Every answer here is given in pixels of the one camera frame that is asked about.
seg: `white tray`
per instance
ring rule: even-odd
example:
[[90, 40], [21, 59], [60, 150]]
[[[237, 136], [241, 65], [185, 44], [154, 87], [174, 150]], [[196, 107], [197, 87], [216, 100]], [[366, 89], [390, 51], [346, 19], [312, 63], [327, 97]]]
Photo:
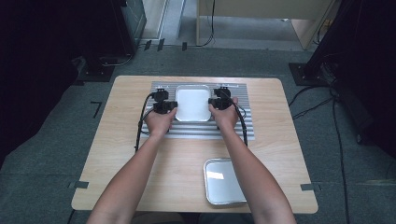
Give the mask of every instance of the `white tray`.
[[245, 203], [231, 159], [210, 159], [205, 162], [206, 198], [214, 205]]
[[208, 121], [208, 99], [211, 97], [209, 87], [205, 85], [183, 85], [176, 88], [177, 113], [179, 121]]

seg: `wire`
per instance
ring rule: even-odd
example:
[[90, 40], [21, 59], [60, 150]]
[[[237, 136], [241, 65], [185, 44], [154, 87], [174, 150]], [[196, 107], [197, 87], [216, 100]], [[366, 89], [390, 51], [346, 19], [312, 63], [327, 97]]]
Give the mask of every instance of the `wire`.
[[238, 105], [238, 107], [239, 107], [242, 111], [244, 111], [244, 116], [243, 116], [243, 118], [245, 119], [245, 118], [247, 117], [247, 111], [246, 111], [245, 108], [242, 107], [241, 105]]
[[318, 87], [323, 87], [323, 86], [309, 86], [309, 87], [305, 87], [302, 90], [298, 91], [294, 95], [293, 99], [290, 101], [289, 106], [291, 106], [294, 103], [294, 101], [297, 99], [297, 96], [300, 95], [301, 93], [303, 93], [304, 91], [308, 91], [308, 90], [311, 90], [311, 89], [314, 89], [314, 88], [318, 88]]
[[145, 116], [143, 116], [142, 120], [145, 120], [146, 117], [148, 116], [148, 114], [154, 110], [154, 107], [152, 107], [150, 110], [148, 110], [148, 112], [146, 112]]
[[320, 107], [321, 105], [326, 105], [326, 104], [329, 103], [332, 99], [333, 99], [333, 97], [331, 97], [331, 98], [329, 98], [329, 99], [327, 99], [327, 100], [324, 100], [324, 101], [320, 102], [318, 105], [315, 105], [314, 107], [311, 107], [311, 108], [309, 108], [309, 109], [306, 109], [306, 110], [304, 110], [304, 111], [302, 111], [302, 112], [300, 112], [300, 113], [294, 115], [292, 118], [293, 118], [293, 119], [299, 119], [300, 117], [304, 116], [304, 115], [305, 115], [306, 113], [308, 113], [309, 111], [312, 111], [312, 110], [314, 110], [314, 109], [317, 109], [317, 108]]
[[154, 95], [154, 93], [150, 93], [146, 97], [145, 103], [143, 103], [142, 113], [140, 114], [140, 120], [139, 120], [139, 123], [137, 124], [136, 145], [134, 146], [135, 152], [139, 149], [140, 134], [142, 133], [142, 126], [143, 126], [143, 114], [145, 113], [146, 104], [148, 103], [149, 97], [153, 96], [153, 95]]
[[213, 37], [215, 35], [215, 28], [213, 25], [213, 17], [215, 15], [215, 6], [216, 6], [216, 0], [213, 0], [213, 6], [212, 6], [212, 25], [211, 25], [211, 34], [210, 37], [207, 39], [206, 43], [204, 43], [203, 45], [196, 45], [196, 47], [204, 47], [206, 45], [208, 45], [212, 40]]
[[228, 101], [230, 101], [231, 104], [233, 104], [233, 106], [235, 107], [235, 111], [236, 114], [238, 115], [239, 121], [241, 121], [241, 125], [242, 125], [242, 134], [244, 135], [244, 143], [246, 146], [248, 146], [248, 128], [247, 125], [245, 123], [244, 117], [241, 114], [241, 111], [239, 111], [239, 105], [237, 105], [236, 103], [233, 102], [233, 99], [227, 95], [226, 92], [222, 91], [221, 89], [219, 89], [219, 91], [221, 93], [223, 93], [223, 95], [227, 96]]
[[317, 45], [320, 44], [320, 31], [321, 31], [321, 29], [322, 29], [323, 26], [324, 26], [324, 22], [325, 22], [325, 21], [323, 21], [323, 23], [320, 25], [320, 28], [319, 28], [319, 30], [318, 30], [318, 32], [317, 32], [317, 40], [316, 40], [316, 41], [314, 40], [314, 43], [317, 44]]
[[126, 60], [123, 63], [102, 63], [102, 66], [104, 67], [109, 67], [109, 66], [121, 66], [121, 65], [125, 65], [126, 63], [128, 63], [129, 61], [131, 61], [131, 59], [134, 57], [133, 54], [130, 54], [128, 60]]
[[337, 132], [338, 144], [340, 146], [340, 162], [341, 162], [341, 174], [343, 177], [343, 188], [344, 188], [344, 203], [346, 207], [346, 223], [349, 224], [349, 205], [347, 199], [347, 179], [346, 173], [344, 168], [344, 150], [343, 150], [343, 143], [341, 141], [341, 134], [338, 128], [337, 117], [335, 116], [335, 102], [336, 99], [332, 98], [332, 117], [334, 119], [335, 130]]
[[72, 221], [72, 217], [75, 214], [76, 210], [73, 209], [72, 212], [70, 213], [69, 219], [67, 220], [67, 224], [70, 224], [70, 222]]

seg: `aluminum tray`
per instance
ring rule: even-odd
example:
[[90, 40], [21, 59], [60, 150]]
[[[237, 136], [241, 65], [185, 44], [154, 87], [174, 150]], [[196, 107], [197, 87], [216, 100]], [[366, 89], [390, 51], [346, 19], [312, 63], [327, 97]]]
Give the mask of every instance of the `aluminum tray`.
[[208, 99], [209, 87], [205, 85], [183, 85], [176, 88], [177, 113], [179, 121], [208, 121], [211, 113]]
[[214, 205], [245, 203], [231, 159], [210, 159], [205, 162], [206, 198]]

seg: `wooden table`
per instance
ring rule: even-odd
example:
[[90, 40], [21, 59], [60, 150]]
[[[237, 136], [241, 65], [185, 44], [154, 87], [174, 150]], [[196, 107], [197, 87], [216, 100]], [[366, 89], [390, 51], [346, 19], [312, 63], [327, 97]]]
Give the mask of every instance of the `wooden table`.
[[[197, 45], [200, 45], [200, 17], [212, 15], [213, 1], [197, 1]], [[308, 49], [321, 24], [332, 10], [334, 2], [335, 0], [216, 0], [214, 15], [220, 17], [293, 19], [291, 23], [300, 43], [303, 49]]]
[[[134, 155], [137, 122], [152, 81], [246, 83], [256, 140], [250, 150], [271, 171], [294, 213], [315, 213], [318, 204], [290, 116], [282, 84], [275, 78], [233, 77], [117, 77], [72, 206], [92, 210], [114, 174]], [[159, 150], [137, 211], [249, 212], [248, 206], [217, 208], [205, 197], [204, 163], [229, 157], [222, 140], [166, 138]]]

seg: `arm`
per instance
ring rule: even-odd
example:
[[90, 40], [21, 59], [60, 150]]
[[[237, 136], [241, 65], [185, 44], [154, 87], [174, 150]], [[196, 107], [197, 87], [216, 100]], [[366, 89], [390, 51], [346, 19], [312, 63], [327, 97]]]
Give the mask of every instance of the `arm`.
[[88, 223], [131, 223], [134, 211], [149, 180], [158, 147], [176, 114], [148, 114], [150, 137], [117, 172], [93, 208]]
[[290, 204], [274, 177], [248, 149], [234, 130], [238, 117], [231, 105], [226, 110], [209, 110], [220, 128], [255, 223], [296, 223]]

